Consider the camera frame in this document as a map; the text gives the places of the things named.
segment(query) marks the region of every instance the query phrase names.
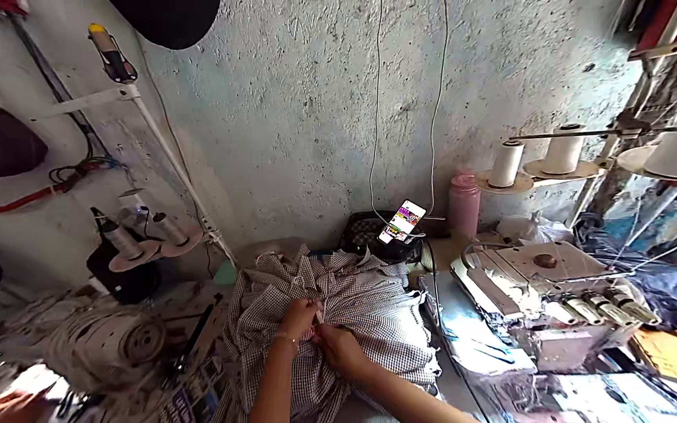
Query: smartphone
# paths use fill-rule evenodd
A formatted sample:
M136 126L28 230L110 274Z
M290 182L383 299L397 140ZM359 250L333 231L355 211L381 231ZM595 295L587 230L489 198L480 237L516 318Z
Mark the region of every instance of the smartphone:
M408 199L399 207L393 219L390 220L390 225L383 228L383 232L378 235L383 243L388 244L391 239L398 239L403 241L411 233L411 230L420 223L422 216L425 216L427 210L417 206Z

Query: plastic bag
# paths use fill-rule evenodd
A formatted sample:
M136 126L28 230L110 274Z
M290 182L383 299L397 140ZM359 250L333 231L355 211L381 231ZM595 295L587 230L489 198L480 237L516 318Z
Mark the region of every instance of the plastic bag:
M503 217L496 228L503 239L519 240L523 245L543 244L555 241L573 241L573 234L561 222L553 222L540 216L540 211L531 217L512 215Z

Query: thread stand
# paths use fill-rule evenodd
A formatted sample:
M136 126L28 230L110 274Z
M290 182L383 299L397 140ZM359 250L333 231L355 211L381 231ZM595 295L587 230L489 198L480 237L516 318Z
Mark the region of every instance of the thread stand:
M115 273L126 272L127 270L133 269L143 263L150 261L159 248L161 248L161 243L152 239L141 241L138 243L138 245L140 245L140 248L142 248L144 251L142 255L136 259L128 259L119 253L111 259L111 262L108 264L108 269Z
M491 173L492 170L475 172L475 185L477 185L477 188L493 194L518 194L527 192L534 187L534 181L532 178L522 172L516 173L514 183L510 187L494 187L489 183Z
M531 176L541 179L560 179L563 182L576 181L579 179L594 178L599 175L600 168L596 163L579 160L576 170L569 173L554 174L542 171L542 160L533 160L524 165L523 170Z
M182 245L175 245L172 241L166 241L161 245L161 254L165 257L177 257L192 250L200 244L202 239L202 228L197 225L191 225L182 230L187 236L187 240Z

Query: fabric pile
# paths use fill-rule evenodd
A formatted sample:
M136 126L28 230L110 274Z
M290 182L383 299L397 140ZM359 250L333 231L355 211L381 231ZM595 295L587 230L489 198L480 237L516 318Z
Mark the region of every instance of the fabric pile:
M424 295L406 291L405 264L389 266L369 253L363 258L343 251L323 257L308 253L305 245L293 259L266 253L255 270L240 272L224 327L235 374L214 421L248 420L268 348L293 298L322 299L327 324L351 329L371 360L421 389L440 374L420 315ZM293 362L291 420L330 423L354 387L309 336Z

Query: white cable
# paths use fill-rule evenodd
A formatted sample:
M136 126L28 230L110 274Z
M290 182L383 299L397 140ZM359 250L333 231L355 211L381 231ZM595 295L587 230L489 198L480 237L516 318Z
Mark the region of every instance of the white cable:
M628 246L628 240L631 238L631 236L634 235L634 231L636 230L636 224L639 223L639 215L642 212L642 198L644 196L639 196L639 198L636 201L636 213L634 214L634 223L631 225L631 231L628 233L628 236L626 237L626 240L624 241L623 245L621 246L621 249L618 250L618 254L615 256L612 262L608 265L608 269L613 269L613 266L615 266L615 263L618 261L619 258L621 258L621 255L623 255L624 251L626 251L626 247Z
M381 103L381 24L383 23L383 0L379 0L379 2L380 8L378 9L378 35L375 37L375 48L378 52L378 74L375 78L375 147L372 150L372 164L370 165L370 207L372 207L372 211L374 211L375 214L380 217L383 223L385 223L387 226L391 226L390 223L383 219L383 216L378 213L378 210L375 209L375 194L372 191L372 173L375 170L375 158L378 156L378 111L380 110ZM408 233L407 235L411 236L412 238L417 238L427 234L419 233L413 235Z
M433 111L433 121L430 122L430 209L427 211L429 215L433 213L435 208L435 119L438 117L438 108L440 107L440 97L443 93L443 69L445 67L445 51L448 47L448 3L443 0L443 16L445 23L445 37L443 38L443 54L440 58L440 79L438 81L438 98L435 103L435 110Z
M378 54L378 73L377 77L375 79L375 146L372 149L372 162L370 165L370 178L369 178L369 185L370 185L370 207L372 207L372 211L375 212L375 214L380 217L380 219L386 224L390 226L390 223L383 219L383 216L381 216L380 213L378 213L378 210L375 209L375 193L373 192L372 189L372 175L375 171L375 159L378 156L378 113L380 109L380 92L381 92L381 25L383 23L383 0L379 0L379 9L378 9L378 33L375 37L375 49ZM444 21L445 21L445 38L443 40L443 54L441 57L441 62L440 62L440 78L438 81L438 95L436 98L436 104L435 104L435 110L433 111L433 120L430 123L430 208L427 211L428 214L433 213L433 209L435 209L435 121L436 117L438 116L438 109L440 107L440 98L442 96L443 92L443 69L445 67L445 53L448 45L448 4L446 0L443 0L443 14L444 14ZM431 219L431 220L444 220L444 217L423 217L424 219ZM412 237L422 237L425 236L425 233L421 233L418 235L413 235L413 234L408 234L409 236Z
M643 262L640 263L640 264L637 264L636 266L634 266L634 267L631 268L631 271L632 271L632 272L633 272L633 271L636 271L639 267L644 266L644 265L647 264L647 263L651 263L651 262L653 262L653 261L655 261L655 260L657 260L657 259L659 259L659 258L662 258L662 257L664 257L664 256L666 256L666 255L669 255L670 253L672 253L673 251L676 251L676 250L677 250L677 246L671 248L671 249L668 250L668 251L665 251L664 253L660 253L659 255L656 255L656 256L654 256L654 257L651 258L651 259L645 260L645 261L643 261Z

